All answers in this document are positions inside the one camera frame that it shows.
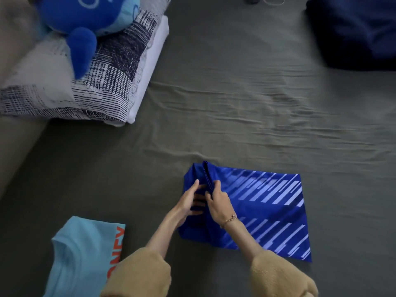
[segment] folded light blue shirt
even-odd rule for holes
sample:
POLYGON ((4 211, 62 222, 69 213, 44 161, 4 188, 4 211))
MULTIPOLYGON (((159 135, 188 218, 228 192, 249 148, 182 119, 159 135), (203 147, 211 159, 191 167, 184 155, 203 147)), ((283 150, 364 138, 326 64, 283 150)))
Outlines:
POLYGON ((125 224, 71 217, 52 238, 44 297, 98 297, 120 260, 125 224))
MULTIPOLYGON (((238 218, 264 249, 283 257, 312 261, 299 174, 216 167, 204 161, 193 164, 184 176, 184 192, 196 179, 206 184, 201 194, 205 190, 212 193, 213 182, 221 181, 221 189, 229 195, 238 218)), ((204 214, 187 217, 179 233, 182 238, 215 247, 238 248, 212 219, 207 206, 204 214)))

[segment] hand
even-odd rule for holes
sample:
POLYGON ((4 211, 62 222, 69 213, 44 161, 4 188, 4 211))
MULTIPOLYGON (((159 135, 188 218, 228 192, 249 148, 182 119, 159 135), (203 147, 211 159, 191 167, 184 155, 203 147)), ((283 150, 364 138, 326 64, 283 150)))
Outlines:
POLYGON ((205 198, 213 220, 215 220, 215 222, 219 224, 220 227, 223 227, 225 221, 230 219, 232 215, 236 216, 228 194, 221 191, 220 180, 215 181, 213 198, 210 196, 209 192, 205 192, 205 198))
POLYGON ((181 196, 179 202, 176 206, 169 212, 171 219, 176 221, 176 228, 183 225, 188 216, 201 215, 203 211, 192 211, 192 206, 206 206, 204 202, 199 200, 205 200, 205 196, 196 194, 195 192, 199 189, 203 189, 206 186, 204 184, 199 184, 199 180, 195 180, 194 184, 189 188, 183 196, 181 196))

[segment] gold chain bracelet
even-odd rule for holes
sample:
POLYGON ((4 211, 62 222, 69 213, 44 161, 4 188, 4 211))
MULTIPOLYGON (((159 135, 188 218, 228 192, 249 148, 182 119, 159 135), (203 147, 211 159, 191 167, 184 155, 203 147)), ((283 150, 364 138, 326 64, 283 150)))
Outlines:
POLYGON ((225 224, 227 224, 228 222, 231 222, 233 220, 239 220, 239 219, 237 218, 236 215, 233 214, 230 219, 228 219, 227 221, 224 222, 224 224, 221 228, 224 228, 225 224))

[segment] plush toy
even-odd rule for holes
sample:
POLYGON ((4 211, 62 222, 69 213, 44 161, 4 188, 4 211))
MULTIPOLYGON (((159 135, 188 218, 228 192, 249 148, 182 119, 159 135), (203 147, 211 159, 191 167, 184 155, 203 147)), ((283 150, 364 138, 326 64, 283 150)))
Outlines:
POLYGON ((132 24, 140 0, 38 0, 35 5, 43 23, 67 35, 74 77, 80 79, 95 54, 96 37, 132 24))

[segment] person's right hand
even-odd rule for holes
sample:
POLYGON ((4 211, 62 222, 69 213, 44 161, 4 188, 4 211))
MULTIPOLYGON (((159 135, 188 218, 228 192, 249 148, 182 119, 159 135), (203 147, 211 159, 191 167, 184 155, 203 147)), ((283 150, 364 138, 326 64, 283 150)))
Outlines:
POLYGON ((215 181, 213 198, 210 196, 209 192, 205 192, 205 198, 213 220, 215 220, 220 227, 223 227, 224 223, 232 218, 232 215, 236 216, 228 194, 221 191, 220 180, 215 181))

